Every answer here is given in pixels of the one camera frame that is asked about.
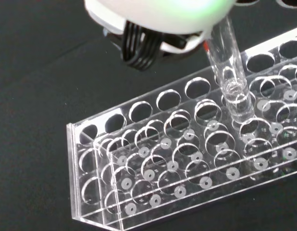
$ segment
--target black tabletop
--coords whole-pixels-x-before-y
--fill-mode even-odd
[[[297,10],[272,0],[231,17],[242,51],[297,27]],[[0,1],[0,231],[99,230],[71,219],[66,124],[207,65],[199,51],[140,73],[82,1]],[[297,231],[297,175],[146,229]]]

